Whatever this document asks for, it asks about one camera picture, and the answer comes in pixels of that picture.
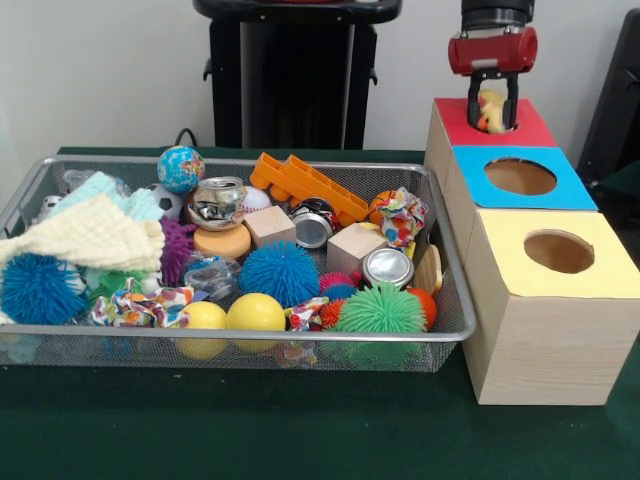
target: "red box top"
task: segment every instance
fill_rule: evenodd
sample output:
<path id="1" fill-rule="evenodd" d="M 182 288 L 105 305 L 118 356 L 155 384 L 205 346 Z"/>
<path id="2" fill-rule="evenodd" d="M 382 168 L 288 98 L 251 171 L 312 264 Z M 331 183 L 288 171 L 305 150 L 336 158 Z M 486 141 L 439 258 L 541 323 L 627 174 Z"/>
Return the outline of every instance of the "red box top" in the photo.
<path id="1" fill-rule="evenodd" d="M 549 127 L 529 100 L 518 101 L 518 127 L 501 135 L 480 132 L 467 123 L 466 98 L 436 98 L 435 102 L 452 147 L 557 147 Z"/>

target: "metal mesh basket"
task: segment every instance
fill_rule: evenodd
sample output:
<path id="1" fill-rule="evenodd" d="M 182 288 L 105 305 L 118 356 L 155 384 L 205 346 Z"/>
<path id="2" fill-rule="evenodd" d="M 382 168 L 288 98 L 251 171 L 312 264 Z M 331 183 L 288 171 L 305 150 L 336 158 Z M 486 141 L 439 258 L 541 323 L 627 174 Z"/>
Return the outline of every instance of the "metal mesh basket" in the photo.
<path id="1" fill-rule="evenodd" d="M 2 235 L 8 238 L 24 232 L 43 197 L 64 193 L 66 170 L 101 170 L 139 188 L 157 181 L 156 162 L 156 158 L 140 157 L 46 159 L 31 169 L 0 216 Z M 254 165 L 245 160 L 208 159 L 206 163 L 207 176 L 237 176 L 245 182 Z M 367 201 L 381 191 L 405 186 L 428 204 L 427 228 L 417 239 L 416 260 L 427 241 L 436 244 L 442 256 L 443 286 L 436 298 L 439 313 L 433 331 L 364 334 L 3 325 L 0 365 L 437 371 L 456 343 L 473 333 L 476 318 L 435 177 L 421 166 L 408 164 L 313 165 Z M 326 251 L 312 255 L 324 273 Z M 228 308 L 234 299 L 225 299 L 222 306 Z M 215 345 L 222 353 L 211 360 L 194 360 L 181 353 L 184 342 Z M 247 342 L 249 350 L 266 352 L 248 352 Z"/>

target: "yellow knitted cloth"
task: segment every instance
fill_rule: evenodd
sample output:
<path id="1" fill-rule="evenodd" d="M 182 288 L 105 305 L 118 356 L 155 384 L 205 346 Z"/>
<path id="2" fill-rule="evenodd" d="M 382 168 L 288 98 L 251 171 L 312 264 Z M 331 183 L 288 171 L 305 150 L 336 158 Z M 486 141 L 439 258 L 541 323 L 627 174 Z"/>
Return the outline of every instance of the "yellow knitted cloth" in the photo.
<path id="1" fill-rule="evenodd" d="M 100 194 L 27 230 L 0 240 L 0 266 L 22 253 L 53 255 L 85 267 L 160 269 L 164 234 L 160 222 L 137 222 Z"/>

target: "stacked wooden boxes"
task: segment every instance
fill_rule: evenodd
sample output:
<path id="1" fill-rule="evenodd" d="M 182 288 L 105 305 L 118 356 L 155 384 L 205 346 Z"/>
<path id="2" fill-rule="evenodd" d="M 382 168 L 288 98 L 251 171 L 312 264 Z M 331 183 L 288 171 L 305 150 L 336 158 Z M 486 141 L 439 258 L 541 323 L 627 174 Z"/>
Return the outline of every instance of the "stacked wooden boxes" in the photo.
<path id="1" fill-rule="evenodd" d="M 438 177 L 478 314 L 464 343 L 481 404 L 606 403 L 640 329 L 640 272 L 532 104 L 503 135 L 437 99 Z"/>

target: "black cable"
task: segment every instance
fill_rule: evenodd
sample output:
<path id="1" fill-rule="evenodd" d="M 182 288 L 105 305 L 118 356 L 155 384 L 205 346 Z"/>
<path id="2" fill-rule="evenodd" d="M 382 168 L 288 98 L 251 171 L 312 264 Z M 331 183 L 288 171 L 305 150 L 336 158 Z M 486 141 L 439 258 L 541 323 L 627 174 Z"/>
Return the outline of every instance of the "black cable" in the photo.
<path id="1" fill-rule="evenodd" d="M 196 136 L 193 134 L 193 132 L 191 131 L 190 128 L 185 127 L 182 130 L 180 130 L 180 133 L 178 134 L 178 136 L 176 137 L 176 141 L 173 142 L 173 145 L 180 145 L 180 142 L 182 141 L 182 137 L 184 137 L 185 133 L 187 135 L 189 135 L 189 138 L 191 139 L 191 143 L 193 144 L 194 147 L 198 146 L 198 141 L 196 140 Z"/>

